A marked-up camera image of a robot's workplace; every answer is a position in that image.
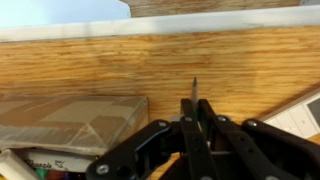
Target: white shelf edge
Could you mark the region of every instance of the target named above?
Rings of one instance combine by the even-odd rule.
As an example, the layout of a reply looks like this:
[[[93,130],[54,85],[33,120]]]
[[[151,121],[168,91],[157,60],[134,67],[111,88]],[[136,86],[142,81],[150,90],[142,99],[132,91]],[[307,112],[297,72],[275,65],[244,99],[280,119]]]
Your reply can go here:
[[[0,42],[319,25],[315,5],[0,29]]]

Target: metal pin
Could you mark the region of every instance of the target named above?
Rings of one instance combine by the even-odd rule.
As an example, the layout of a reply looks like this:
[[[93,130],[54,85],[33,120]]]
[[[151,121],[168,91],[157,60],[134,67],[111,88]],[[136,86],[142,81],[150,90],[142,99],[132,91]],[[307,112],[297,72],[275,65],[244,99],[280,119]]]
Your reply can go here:
[[[223,116],[218,116],[218,120],[219,121],[226,121],[227,119],[225,117],[223,117]]]
[[[166,125],[165,122],[159,122],[159,126],[161,126],[161,127],[166,127],[167,125]]]
[[[200,178],[200,180],[213,180],[213,179],[209,176],[203,176]]]
[[[184,118],[186,121],[192,121],[192,118],[191,117],[185,117]]]
[[[248,124],[250,125],[250,126],[257,126],[258,124],[256,123],[256,122],[254,122],[254,121],[248,121]]]
[[[190,98],[191,102],[192,102],[192,108],[194,111],[197,111],[198,109],[198,81],[197,78],[194,77],[193,79],[193,84],[192,84],[192,90],[191,90],[191,98]]]
[[[280,180],[280,179],[275,176],[267,176],[266,180]]]
[[[109,166],[107,164],[102,164],[97,167],[98,174],[107,174],[109,172]]]

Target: metal screw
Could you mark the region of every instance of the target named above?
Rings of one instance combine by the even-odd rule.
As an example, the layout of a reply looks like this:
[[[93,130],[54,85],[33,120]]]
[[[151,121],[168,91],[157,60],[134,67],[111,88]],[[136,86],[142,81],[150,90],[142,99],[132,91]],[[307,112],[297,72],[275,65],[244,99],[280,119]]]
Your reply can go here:
[[[209,176],[203,176],[200,178],[200,180],[213,180],[213,179]]]
[[[254,121],[248,121],[248,124],[249,124],[250,126],[257,126],[257,125],[258,125],[258,124],[255,123]]]
[[[98,174],[107,174],[109,172],[109,166],[106,164],[99,165],[96,171]]]
[[[159,126],[161,126],[161,127],[166,127],[167,125],[166,125],[165,122],[159,122]]]
[[[218,116],[218,120],[219,121],[226,121],[227,119],[225,117],[223,117],[223,116]]]
[[[186,121],[192,121],[192,118],[191,117],[185,117],[184,118]]]
[[[279,180],[279,178],[274,177],[274,176],[267,176],[266,180]]]

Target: cardboard box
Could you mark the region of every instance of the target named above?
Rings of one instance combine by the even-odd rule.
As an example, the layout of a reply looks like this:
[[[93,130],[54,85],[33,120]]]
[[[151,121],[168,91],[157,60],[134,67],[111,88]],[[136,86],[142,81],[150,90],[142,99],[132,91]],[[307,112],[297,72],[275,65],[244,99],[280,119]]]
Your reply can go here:
[[[0,149],[102,155],[148,123],[145,97],[0,97]]]

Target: wooden board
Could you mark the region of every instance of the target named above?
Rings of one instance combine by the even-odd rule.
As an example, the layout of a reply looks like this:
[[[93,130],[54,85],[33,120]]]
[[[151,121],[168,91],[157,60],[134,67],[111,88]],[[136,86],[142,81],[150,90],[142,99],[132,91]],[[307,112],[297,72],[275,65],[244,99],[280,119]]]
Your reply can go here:
[[[241,123],[320,86],[319,41],[300,27],[1,43],[0,93],[144,95],[150,119],[168,119],[197,76],[200,97]]]
[[[132,17],[298,6],[299,0],[122,0]]]
[[[310,140],[311,142],[314,142],[314,143],[320,145],[320,133],[317,134],[317,135],[312,136],[311,138],[309,138],[309,140]]]

